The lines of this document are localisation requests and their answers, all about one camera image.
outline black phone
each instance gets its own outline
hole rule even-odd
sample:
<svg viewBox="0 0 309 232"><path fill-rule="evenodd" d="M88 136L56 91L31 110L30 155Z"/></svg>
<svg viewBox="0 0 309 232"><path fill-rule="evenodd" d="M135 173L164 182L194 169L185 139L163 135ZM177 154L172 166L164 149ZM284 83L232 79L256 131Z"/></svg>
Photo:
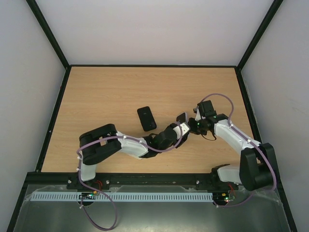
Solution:
<svg viewBox="0 0 309 232"><path fill-rule="evenodd" d="M156 129L155 119L149 106L137 109L137 113L139 115L140 123L144 131L151 131Z"/></svg>

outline black corner post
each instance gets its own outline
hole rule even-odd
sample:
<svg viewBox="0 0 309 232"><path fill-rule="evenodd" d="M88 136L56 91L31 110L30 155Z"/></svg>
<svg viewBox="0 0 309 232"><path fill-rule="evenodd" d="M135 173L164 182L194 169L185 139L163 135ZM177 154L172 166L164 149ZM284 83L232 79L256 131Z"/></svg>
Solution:
<svg viewBox="0 0 309 232"><path fill-rule="evenodd" d="M57 56L59 57L63 67L65 69L69 68L69 63L67 59L65 58L56 38L54 37L54 34L52 33L52 30L47 24L46 19L44 18L38 4L35 0L26 0L30 9L32 10L34 16L37 18L40 26L42 27L46 37L48 38L50 44L52 45L53 49L55 50Z"/></svg>
<svg viewBox="0 0 309 232"><path fill-rule="evenodd" d="M52 117L51 117L49 125L48 125L48 130L47 130L47 133L46 133L46 136L45 136L45 139L44 139L44 143L43 143L43 146L42 146L42 149L41 149L39 160L38 160L37 166L35 168L36 172L41 172L41 170L42 170L42 166L43 166L43 163L44 163L44 159L45 159L45 156L46 156L48 145L49 145L50 139L52 137L52 132L53 132L53 129L54 129L54 126L55 126L55 123L56 123L56 118L57 118L57 115L58 115L58 112L59 112L59 109L60 109L60 105L61 105L61 101L62 101L62 98L63 98L63 95L64 95L64 90L67 86L67 82L68 82L68 79L69 79L70 71L71 71L71 66L69 65L69 67L66 69L66 72L64 73L62 84L61 84L61 87L60 87L60 90L59 90L59 94L58 94L58 97L57 97L57 100L56 100L56 104L55 104L55 107L54 107L54 110L53 110Z"/></svg>
<svg viewBox="0 0 309 232"><path fill-rule="evenodd" d="M263 36L266 28L269 26L272 18L275 16L275 13L279 9L282 2L283 2L283 0L274 0L273 1L272 5L270 6L268 12L266 13L263 21L261 22L258 30L256 31L253 39L251 40L247 50L245 51L244 55L242 56L238 66L237 66L239 71L241 71L243 69L243 67L245 66L246 62L248 61L248 59L251 55L251 53L255 49L256 45L259 43L259 41L260 41L261 37Z"/></svg>

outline wooden board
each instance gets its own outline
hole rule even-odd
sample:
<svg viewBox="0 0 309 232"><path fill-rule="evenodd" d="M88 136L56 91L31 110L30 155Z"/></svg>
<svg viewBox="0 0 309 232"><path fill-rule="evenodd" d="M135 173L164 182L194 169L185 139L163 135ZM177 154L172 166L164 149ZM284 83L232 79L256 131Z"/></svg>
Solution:
<svg viewBox="0 0 309 232"><path fill-rule="evenodd" d="M42 172L75 172L82 133L108 123L134 137L159 133L182 112L195 117L196 104L215 92L232 99L233 123L252 136L233 68L73 67ZM229 114L225 98L210 99L217 113ZM156 130L143 131L137 109L144 106L151 108ZM208 173L225 163L239 163L239 155L225 141L190 134L181 147L154 158L138 160L118 152L100 163L97 172Z"/></svg>

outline purple cable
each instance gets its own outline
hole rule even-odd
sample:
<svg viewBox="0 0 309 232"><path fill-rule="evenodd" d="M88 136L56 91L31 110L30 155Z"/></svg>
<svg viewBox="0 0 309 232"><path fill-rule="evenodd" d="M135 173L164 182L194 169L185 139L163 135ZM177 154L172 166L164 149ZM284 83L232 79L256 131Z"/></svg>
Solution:
<svg viewBox="0 0 309 232"><path fill-rule="evenodd" d="M232 100L231 100L228 96L226 96L226 95L224 95L224 94L221 94L221 93L212 93L212 94L209 94L209 95L207 95L206 97L204 97L204 98L201 100L201 102L205 101L205 99L207 99L208 97L213 96L213 95L222 96L222 97L228 99L228 101L231 103L231 107L232 107L231 112L230 112L230 114L229 114L229 116L228 116L228 119L227 119L228 125L229 125L229 126L231 127L231 129L232 129L233 131L235 131L240 137L242 137L242 138L245 139L245 140L249 140L250 138L248 138L247 136L245 136L240 130L237 130L237 129L234 127L234 125L231 124L231 116L232 116L232 114L233 114L233 112L234 112L234 104L233 104ZM277 179L276 179L276 175L275 175L274 170L272 169L272 167L271 167L269 161L267 160L266 156L263 154L263 152L261 151L261 149L260 149L257 145L255 145L253 142L249 142L249 143L258 151L258 153L261 155L261 157L262 157L263 160L265 161L267 167L269 168L270 173L271 173L271 175L272 175L272 179L273 179L273 186L272 186L272 188L271 188L271 191L275 190L276 187L277 187ZM245 204L249 199L252 198L252 196L253 196L253 192L250 194L250 196L249 196L247 199L245 199L244 201L242 201L242 202L240 202L240 203L238 203L238 204L234 204L234 205L217 205L216 202L213 202L213 203L215 204L215 206L220 207L220 208L235 207L235 206L240 206L240 205L242 205L242 204Z"/></svg>
<svg viewBox="0 0 309 232"><path fill-rule="evenodd" d="M144 147L146 147L146 148L148 148L148 149L150 149L150 150L153 150L153 151L155 151L155 152L160 152L160 153L161 153L161 152L167 152L167 151L170 151L170 150L176 148L176 147L178 146L178 144L181 142L182 137L183 137L183 131L182 131L182 129L181 129L180 123L179 123L179 122L176 122L176 124L177 124L177 126L180 128L180 137L179 137L179 140L177 141L177 143L176 143L174 146L171 146L170 148L165 149L165 150L158 150L158 149L155 149L155 148L152 148L152 147L148 146L148 145L145 144L145 143L141 143L141 144L142 144ZM78 163L78 179L79 179L80 183L81 183L83 186L85 186L86 188L89 188L89 189L91 189L91 190L93 190L93 191L97 191L97 192L101 193L102 195L104 195L105 197L107 197L107 198L110 200L110 202L112 203L112 205L113 205L113 207L114 207L114 209L115 209L115 221L114 221L113 225L112 225L111 227L109 227L109 228L104 228L104 227L101 227L101 226L99 226L98 224L96 224L96 223L91 219L91 217L90 217L89 214L87 213L85 207L83 206L84 198L82 198L82 200L81 200L81 208L84 210L84 212L85 212L85 214L86 214L88 220L90 221L90 223L91 223L94 227L96 227L97 229L99 229L99 230L101 230L101 231L111 231L112 229L115 228L115 225L116 225L117 219L118 219L118 210L117 210L117 207L116 207L116 205L115 205L115 202L109 197L109 195L107 195L107 194L106 194L105 192L103 192L103 191L100 191L100 190L98 190L98 189L96 189L96 188L93 188L93 187L91 187L91 186L85 184L85 183L82 181L81 167L82 167L83 155L82 155L80 152L81 152L82 150L84 150L85 148L89 147L89 146L92 146L92 145L94 145L94 144L98 144L98 143L101 143L101 142L103 142L103 141L107 141L107 140L110 140L110 139L129 139L129 140L133 140L133 141L135 141L135 142L140 143L140 140L139 140L139 139L136 139L136 138L133 138L133 137L129 137L129 136L111 136L111 137L107 137L107 138L102 138L102 139L95 140L95 141L93 141L93 142L91 142L91 143L88 143L88 144L86 144L86 145L80 147L80 148L76 151L77 155L79 156L79 163Z"/></svg>

